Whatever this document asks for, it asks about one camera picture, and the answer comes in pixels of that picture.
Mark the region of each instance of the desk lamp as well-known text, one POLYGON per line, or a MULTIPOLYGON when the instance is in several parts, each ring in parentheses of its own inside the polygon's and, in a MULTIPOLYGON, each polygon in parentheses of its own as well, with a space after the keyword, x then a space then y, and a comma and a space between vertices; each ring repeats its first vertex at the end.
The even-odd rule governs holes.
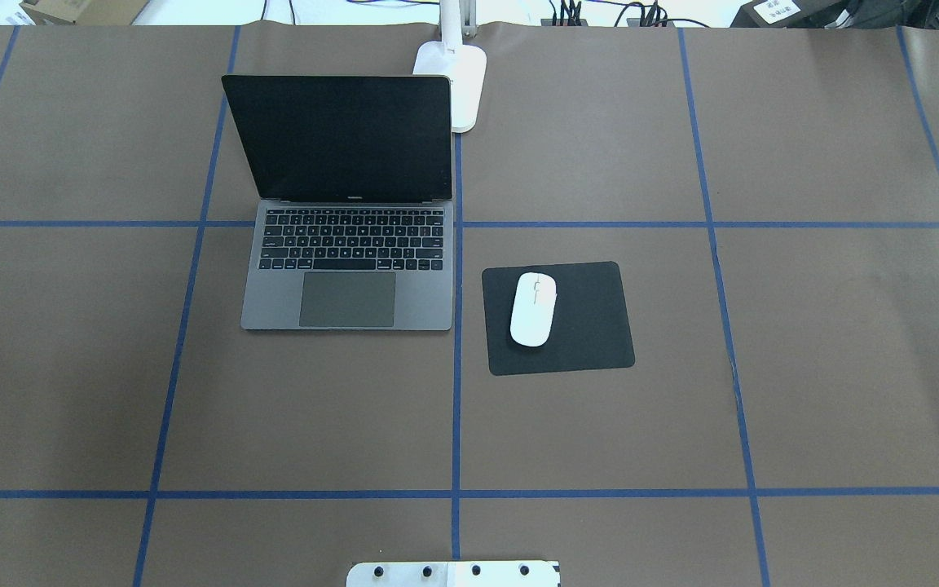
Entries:
POLYGON ((443 75, 452 83, 453 133, 465 133, 477 123, 487 56, 480 47, 462 44, 463 30, 475 34, 476 21, 476 0, 440 0, 440 41, 422 44, 415 56, 412 73, 443 75))

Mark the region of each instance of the trackpad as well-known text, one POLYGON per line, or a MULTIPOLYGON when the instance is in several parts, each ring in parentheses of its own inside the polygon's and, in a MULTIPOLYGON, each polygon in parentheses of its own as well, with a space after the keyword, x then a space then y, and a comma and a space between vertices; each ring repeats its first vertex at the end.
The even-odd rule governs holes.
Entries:
POLYGON ((396 274, 308 272, 302 278, 299 326, 377 328, 394 326, 396 274))

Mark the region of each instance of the cardboard box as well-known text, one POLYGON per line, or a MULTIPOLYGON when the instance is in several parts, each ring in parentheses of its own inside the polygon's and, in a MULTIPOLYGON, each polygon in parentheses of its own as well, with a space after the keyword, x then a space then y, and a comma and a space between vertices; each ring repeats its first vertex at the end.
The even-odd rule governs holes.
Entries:
POLYGON ((24 0, 35 24, 133 24, 148 0, 24 0))

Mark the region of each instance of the mouse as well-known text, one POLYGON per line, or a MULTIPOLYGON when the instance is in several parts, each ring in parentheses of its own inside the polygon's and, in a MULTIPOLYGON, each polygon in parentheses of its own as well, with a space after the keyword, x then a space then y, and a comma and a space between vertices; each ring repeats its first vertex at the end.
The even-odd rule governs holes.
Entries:
POLYGON ((517 280, 514 315, 509 335, 523 346, 543 346, 549 339, 556 307, 556 282, 541 272, 526 272, 517 280))

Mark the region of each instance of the space gray laptop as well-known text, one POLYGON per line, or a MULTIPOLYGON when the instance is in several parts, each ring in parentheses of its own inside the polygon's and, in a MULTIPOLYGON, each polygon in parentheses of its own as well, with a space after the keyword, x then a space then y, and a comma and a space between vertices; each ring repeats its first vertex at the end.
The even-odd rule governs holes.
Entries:
POLYGON ((241 326, 448 330, 450 82, 224 75, 260 205, 241 326))

